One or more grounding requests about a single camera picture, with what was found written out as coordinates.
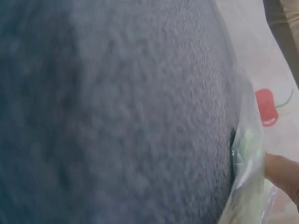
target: finger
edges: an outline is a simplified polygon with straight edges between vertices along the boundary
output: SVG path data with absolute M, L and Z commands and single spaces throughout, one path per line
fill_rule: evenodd
M 283 156 L 265 155 L 265 177 L 282 189 L 299 208 L 299 163 Z

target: fuzzy fabric surface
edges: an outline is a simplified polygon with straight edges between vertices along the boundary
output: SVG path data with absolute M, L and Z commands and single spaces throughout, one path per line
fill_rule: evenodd
M 0 1 L 0 223 L 214 224 L 238 125 L 210 0 Z

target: gray fabric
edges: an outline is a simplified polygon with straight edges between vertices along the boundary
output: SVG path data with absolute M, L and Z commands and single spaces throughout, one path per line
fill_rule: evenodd
M 0 223 L 217 221 L 239 101 L 211 4 L 0 2 Z

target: green stem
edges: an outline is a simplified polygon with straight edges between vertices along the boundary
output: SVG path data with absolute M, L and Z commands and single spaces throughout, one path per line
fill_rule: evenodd
M 291 98 L 293 96 L 293 93 L 294 93 L 294 90 L 292 90 L 292 93 L 291 93 L 290 97 L 288 98 L 288 100 L 285 103 L 283 103 L 281 105 L 278 105 L 275 108 L 279 108 L 279 107 L 283 107 L 283 106 L 287 105 L 290 102 L 290 100 L 291 100 Z

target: clear plastic bag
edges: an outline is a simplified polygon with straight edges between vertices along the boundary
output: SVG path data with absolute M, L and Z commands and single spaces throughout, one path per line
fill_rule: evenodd
M 231 150 L 235 182 L 218 224 L 264 224 L 276 193 L 264 181 L 263 129 L 254 89 L 245 72 L 239 73 L 236 83 L 242 106 Z

